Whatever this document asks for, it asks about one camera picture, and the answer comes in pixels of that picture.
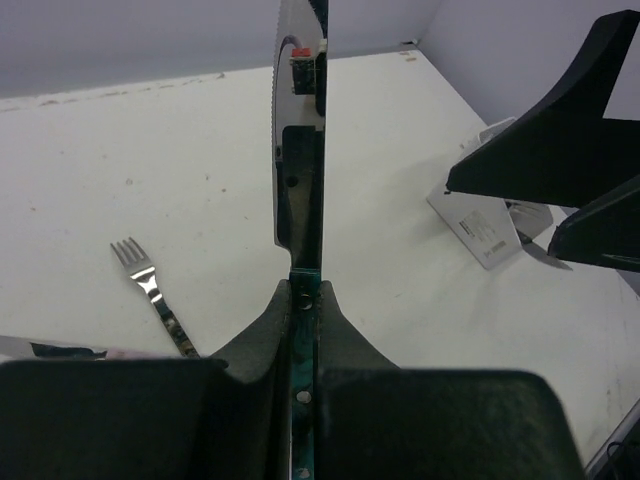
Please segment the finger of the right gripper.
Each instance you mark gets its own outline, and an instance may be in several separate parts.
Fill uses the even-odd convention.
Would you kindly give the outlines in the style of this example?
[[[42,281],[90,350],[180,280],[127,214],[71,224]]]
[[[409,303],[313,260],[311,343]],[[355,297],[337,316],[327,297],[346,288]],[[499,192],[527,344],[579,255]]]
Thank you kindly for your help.
[[[599,17],[553,88],[449,172],[456,193],[581,208],[639,177],[639,123],[605,117],[639,26]]]
[[[614,188],[564,220],[548,247],[554,258],[639,271],[639,178]]]

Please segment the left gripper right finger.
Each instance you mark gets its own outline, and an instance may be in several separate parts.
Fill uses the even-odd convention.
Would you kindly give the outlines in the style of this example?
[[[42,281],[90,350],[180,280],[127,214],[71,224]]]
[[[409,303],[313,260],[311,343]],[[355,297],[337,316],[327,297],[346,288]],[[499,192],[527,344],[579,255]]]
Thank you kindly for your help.
[[[319,479],[580,479],[547,382],[519,370],[401,368],[319,290],[315,475]]]

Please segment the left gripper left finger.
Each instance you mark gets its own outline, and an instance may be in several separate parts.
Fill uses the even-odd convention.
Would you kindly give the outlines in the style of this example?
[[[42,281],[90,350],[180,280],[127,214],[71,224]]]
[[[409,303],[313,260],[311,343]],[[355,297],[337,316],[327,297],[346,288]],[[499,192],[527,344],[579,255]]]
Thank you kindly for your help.
[[[2,477],[286,478],[291,305],[200,359],[2,363]]]

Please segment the knife with teal handle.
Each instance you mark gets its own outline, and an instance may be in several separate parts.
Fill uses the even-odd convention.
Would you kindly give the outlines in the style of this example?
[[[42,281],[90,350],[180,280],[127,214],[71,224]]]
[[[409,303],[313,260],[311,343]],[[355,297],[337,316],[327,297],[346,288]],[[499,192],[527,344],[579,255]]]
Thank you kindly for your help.
[[[276,244],[290,255],[290,475],[315,476],[314,374],[321,283],[329,4],[283,1],[273,62]]]

